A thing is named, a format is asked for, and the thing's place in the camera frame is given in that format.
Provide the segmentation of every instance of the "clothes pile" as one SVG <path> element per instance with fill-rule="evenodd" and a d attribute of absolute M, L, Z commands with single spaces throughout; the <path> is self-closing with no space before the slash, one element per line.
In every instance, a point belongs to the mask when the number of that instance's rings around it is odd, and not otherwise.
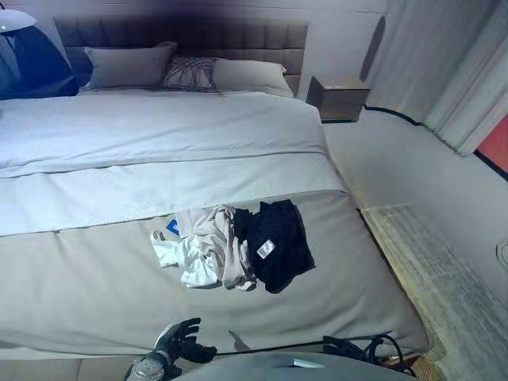
<path fill-rule="evenodd" d="M 221 282 L 248 291 L 259 279 L 268 292 L 278 293 L 314 267 L 302 219 L 290 200 L 261 202 L 257 214 L 226 205 L 186 210 L 176 221 L 180 241 L 166 241 L 159 231 L 151 238 L 160 266 L 178 264 L 187 287 Z"/>

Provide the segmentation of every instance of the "decorative pillow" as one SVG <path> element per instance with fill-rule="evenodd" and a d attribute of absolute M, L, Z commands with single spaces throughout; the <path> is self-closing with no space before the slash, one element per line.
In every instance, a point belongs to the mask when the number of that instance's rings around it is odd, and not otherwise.
<path fill-rule="evenodd" d="M 172 49 L 172 53 L 176 52 L 176 49 L 178 48 L 178 44 L 173 41 L 162 41 L 157 45 L 154 45 L 154 48 L 163 48 L 164 46 L 170 46 Z"/>
<path fill-rule="evenodd" d="M 218 60 L 218 58 L 174 57 L 164 79 L 164 88 L 215 92 L 213 73 Z"/>
<path fill-rule="evenodd" d="M 94 67 L 88 87 L 158 87 L 175 46 L 141 49 L 85 48 Z"/>
<path fill-rule="evenodd" d="M 220 60 L 214 70 L 217 91 L 262 91 L 293 98 L 284 79 L 286 68 L 278 63 Z"/>

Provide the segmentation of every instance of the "upholstered headboard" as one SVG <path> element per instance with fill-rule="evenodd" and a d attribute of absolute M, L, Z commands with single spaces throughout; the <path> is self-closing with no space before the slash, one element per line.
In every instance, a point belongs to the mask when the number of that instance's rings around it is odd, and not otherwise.
<path fill-rule="evenodd" d="M 80 86 L 92 71 L 83 48 L 149 48 L 171 40 L 179 44 L 181 56 L 282 64 L 290 88 L 298 92 L 307 35 L 302 21 L 62 16 L 55 23 Z"/>

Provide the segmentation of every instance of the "white wall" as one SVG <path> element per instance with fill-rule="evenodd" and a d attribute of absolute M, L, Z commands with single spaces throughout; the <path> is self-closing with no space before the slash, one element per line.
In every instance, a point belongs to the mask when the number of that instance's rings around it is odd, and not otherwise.
<path fill-rule="evenodd" d="M 37 27 L 61 46 L 52 18 L 64 13 L 140 14 L 191 10 L 226 17 L 306 20 L 310 25 L 300 97 L 312 75 L 333 79 L 360 74 L 375 26 L 402 0 L 4 0 L 33 15 Z"/>

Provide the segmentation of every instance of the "white label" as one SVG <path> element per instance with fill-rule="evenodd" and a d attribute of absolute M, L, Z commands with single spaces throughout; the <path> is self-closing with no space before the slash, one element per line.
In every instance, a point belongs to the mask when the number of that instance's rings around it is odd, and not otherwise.
<path fill-rule="evenodd" d="M 310 361 L 293 359 L 293 365 L 299 368 L 324 368 L 324 365 L 311 363 Z"/>
<path fill-rule="evenodd" d="M 273 252 L 273 249 L 275 248 L 275 245 L 270 240 L 266 241 L 263 246 L 257 249 L 257 253 L 260 255 L 261 258 L 265 259 L 268 254 Z"/>

